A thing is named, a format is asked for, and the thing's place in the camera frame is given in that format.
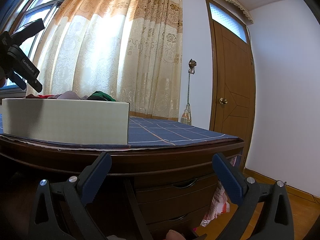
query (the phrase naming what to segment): blue gripper pad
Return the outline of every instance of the blue gripper pad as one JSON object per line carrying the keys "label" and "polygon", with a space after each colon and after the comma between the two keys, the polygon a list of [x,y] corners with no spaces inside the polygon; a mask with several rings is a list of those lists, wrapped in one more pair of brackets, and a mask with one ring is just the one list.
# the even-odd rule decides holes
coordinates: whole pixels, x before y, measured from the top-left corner
{"label": "blue gripper pad", "polygon": [[84,206],[94,200],[99,188],[110,171],[111,164],[111,156],[106,152],[102,152],[93,164],[85,167],[79,175],[77,191],[81,203]]}
{"label": "blue gripper pad", "polygon": [[244,177],[229,163],[222,153],[213,155],[212,168],[226,190],[231,202],[240,206],[247,188]]}

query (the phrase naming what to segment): brass door knob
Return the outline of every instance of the brass door knob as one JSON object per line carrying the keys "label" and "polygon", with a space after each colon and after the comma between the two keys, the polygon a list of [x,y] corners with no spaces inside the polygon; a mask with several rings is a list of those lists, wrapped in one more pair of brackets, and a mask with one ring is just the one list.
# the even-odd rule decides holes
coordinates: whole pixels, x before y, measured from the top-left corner
{"label": "brass door knob", "polygon": [[226,98],[220,98],[219,102],[221,105],[225,105],[228,103],[228,100]]}

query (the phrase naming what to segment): blue checkered cloth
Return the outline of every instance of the blue checkered cloth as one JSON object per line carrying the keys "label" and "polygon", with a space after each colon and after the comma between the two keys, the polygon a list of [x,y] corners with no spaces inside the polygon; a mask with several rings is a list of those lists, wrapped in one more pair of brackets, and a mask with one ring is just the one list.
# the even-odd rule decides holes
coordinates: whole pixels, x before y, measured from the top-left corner
{"label": "blue checkered cloth", "polygon": [[[0,116],[0,133],[2,129],[2,116]],[[29,138],[18,138],[16,136],[2,134],[3,137],[41,143],[50,146],[65,146],[72,148],[95,148],[95,149],[127,149],[127,148],[153,148],[186,146],[198,143],[217,143],[234,141],[238,137],[217,133],[195,126],[175,122],[171,120],[147,119],[131,117],[129,123],[128,145],[81,145],[39,141]]]}

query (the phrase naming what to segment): dark wood table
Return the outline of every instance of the dark wood table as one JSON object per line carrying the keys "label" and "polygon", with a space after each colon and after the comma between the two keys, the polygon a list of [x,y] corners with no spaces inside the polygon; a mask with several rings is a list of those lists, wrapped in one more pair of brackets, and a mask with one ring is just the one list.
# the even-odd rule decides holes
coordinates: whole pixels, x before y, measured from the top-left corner
{"label": "dark wood table", "polygon": [[[87,210],[106,236],[136,239],[123,204],[122,182],[128,179],[153,239],[165,239],[169,229],[187,235],[200,225],[212,201],[217,185],[212,156],[217,152],[227,158],[239,156],[243,147],[243,140],[232,138],[188,146],[113,150],[109,152],[110,173]],[[50,149],[0,137],[0,216],[7,234],[14,231],[26,239],[33,197],[41,179],[65,181],[92,164],[99,153]]]}

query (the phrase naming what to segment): wooden baseboard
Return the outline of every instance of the wooden baseboard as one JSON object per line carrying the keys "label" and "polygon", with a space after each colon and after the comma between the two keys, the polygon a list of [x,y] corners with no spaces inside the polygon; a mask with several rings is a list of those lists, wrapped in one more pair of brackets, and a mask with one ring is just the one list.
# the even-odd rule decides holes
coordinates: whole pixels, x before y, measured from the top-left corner
{"label": "wooden baseboard", "polygon": [[[268,177],[266,177],[266,176],[264,176],[264,175],[262,175],[260,173],[248,170],[246,168],[243,170],[243,173],[244,173],[244,175],[246,177],[254,177],[255,179],[261,180],[264,183],[274,184],[276,182],[274,179],[268,178]],[[302,190],[299,190],[297,188],[294,188],[294,187],[291,187],[291,186],[288,186],[288,185],[286,185],[286,189],[287,189],[287,192],[290,193],[290,194],[293,194],[293,195],[296,195],[298,197],[301,197],[301,198],[304,198],[306,200],[309,200],[311,202],[320,204],[320,197],[313,196],[310,193],[304,192]]]}

